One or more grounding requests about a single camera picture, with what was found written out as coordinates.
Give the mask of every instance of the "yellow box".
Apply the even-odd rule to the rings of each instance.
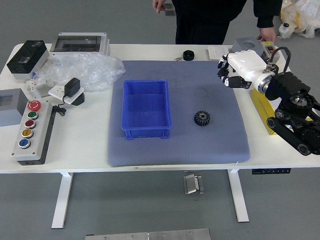
[[[259,93],[256,89],[251,92],[250,97],[269,135],[277,135],[275,131],[268,127],[267,119],[275,117],[275,110],[279,106],[281,99],[269,101],[264,94]]]

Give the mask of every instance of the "table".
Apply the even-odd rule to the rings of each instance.
[[[20,49],[12,50],[9,60]],[[194,61],[209,61],[207,45],[144,45],[111,44],[111,56],[122,61],[174,61],[185,50],[195,54]],[[278,65],[283,68],[281,56]],[[5,66],[0,74],[0,90],[21,88],[31,100],[24,83],[17,83]],[[197,171],[227,170],[238,222],[248,222],[246,204],[238,175],[240,169],[272,168],[318,168],[318,155],[302,156],[278,135],[269,135],[252,101],[250,90],[234,89],[242,114],[250,149],[250,159],[242,163],[228,164],[183,164],[144,165],[111,167],[108,163],[108,127],[112,99],[112,87],[103,92],[86,92],[85,102],[79,106],[66,105],[65,116],[56,115],[45,164],[22,166],[11,157],[19,125],[0,127],[0,174],[18,173],[61,173],[61,185],[57,197],[52,228],[63,228],[68,206],[73,173],[84,172],[127,172],[127,171]],[[45,97],[52,105],[60,101],[52,96]],[[83,135],[79,129],[86,129]]]

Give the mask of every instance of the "plastic crate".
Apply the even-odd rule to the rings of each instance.
[[[121,128],[126,140],[168,139],[171,126],[166,80],[124,81]]]

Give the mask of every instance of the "black pants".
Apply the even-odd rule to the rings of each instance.
[[[199,21],[176,9],[175,44],[221,45],[229,24]]]

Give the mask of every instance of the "white bottle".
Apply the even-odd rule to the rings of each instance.
[[[279,39],[288,39],[292,35],[292,31],[290,30],[289,23],[284,23],[279,27],[280,35],[278,36]]]

